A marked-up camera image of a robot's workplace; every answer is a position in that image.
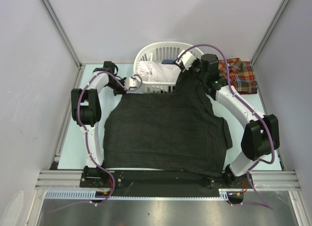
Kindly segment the dark striped long sleeve shirt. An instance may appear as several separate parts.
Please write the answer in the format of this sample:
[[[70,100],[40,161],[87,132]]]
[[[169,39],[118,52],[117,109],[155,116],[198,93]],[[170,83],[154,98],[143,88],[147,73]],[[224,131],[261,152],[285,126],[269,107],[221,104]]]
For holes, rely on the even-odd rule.
[[[227,121],[213,112],[204,84],[179,75],[175,91],[126,94],[104,125],[106,168],[188,171],[218,179],[232,147]]]

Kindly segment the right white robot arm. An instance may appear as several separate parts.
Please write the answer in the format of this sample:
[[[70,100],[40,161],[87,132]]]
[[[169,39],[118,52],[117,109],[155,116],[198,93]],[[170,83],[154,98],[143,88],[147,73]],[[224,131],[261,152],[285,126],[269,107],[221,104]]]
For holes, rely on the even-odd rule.
[[[279,125],[275,115],[266,115],[249,104],[229,83],[220,77],[218,58],[204,54],[191,57],[187,70],[203,83],[204,92],[214,101],[223,105],[241,124],[244,133],[241,152],[225,170],[225,183],[235,188],[242,183],[245,175],[258,163],[272,164],[275,150],[279,148]]]

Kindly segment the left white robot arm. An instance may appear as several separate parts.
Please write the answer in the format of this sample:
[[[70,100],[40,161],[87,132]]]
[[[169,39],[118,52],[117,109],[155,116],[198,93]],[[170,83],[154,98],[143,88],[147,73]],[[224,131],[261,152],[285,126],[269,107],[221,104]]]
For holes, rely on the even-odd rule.
[[[104,155],[101,152],[98,126],[102,116],[99,93],[109,87],[113,94],[125,94],[126,78],[117,76],[118,66],[106,61],[101,68],[95,68],[91,79],[83,88],[71,91],[72,118],[80,127],[86,147],[86,166],[97,168],[103,164]]]

